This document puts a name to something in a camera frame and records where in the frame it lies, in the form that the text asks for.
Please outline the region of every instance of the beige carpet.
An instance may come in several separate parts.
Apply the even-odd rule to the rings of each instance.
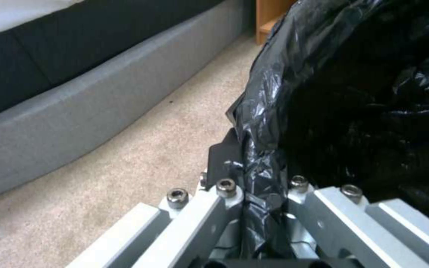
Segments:
[[[0,195],[0,267],[62,267],[138,202],[193,193],[260,47],[245,34],[90,154]]]

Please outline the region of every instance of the bed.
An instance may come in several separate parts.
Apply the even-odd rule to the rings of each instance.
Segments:
[[[113,137],[252,21],[249,0],[174,2],[85,0],[0,32],[0,193]]]

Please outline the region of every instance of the mattress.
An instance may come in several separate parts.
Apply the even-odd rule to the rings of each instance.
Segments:
[[[0,32],[0,112],[222,0],[86,0]]]

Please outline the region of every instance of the metal bar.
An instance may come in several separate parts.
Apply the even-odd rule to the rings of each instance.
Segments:
[[[130,267],[169,223],[168,212],[139,203],[67,267]]]
[[[366,213],[429,263],[429,218],[402,200],[369,205]]]
[[[366,267],[429,267],[335,187],[289,200],[295,215],[330,257],[353,254]]]
[[[230,198],[219,197],[215,187],[198,191],[133,267],[186,268],[197,257],[207,258],[228,222],[239,217],[243,192],[235,190]]]

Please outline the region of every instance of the hex socket bolt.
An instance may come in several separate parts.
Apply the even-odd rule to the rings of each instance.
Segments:
[[[220,197],[230,198],[236,195],[236,183],[232,179],[221,179],[216,183],[216,193]]]
[[[358,204],[362,200],[363,192],[362,189],[355,185],[346,184],[340,187],[340,191],[348,197],[352,202]]]
[[[173,188],[166,194],[168,206],[173,209],[182,209],[188,203],[188,192],[183,188]]]
[[[309,188],[309,181],[301,175],[295,175],[289,180],[289,188],[295,189],[298,193],[305,193]]]

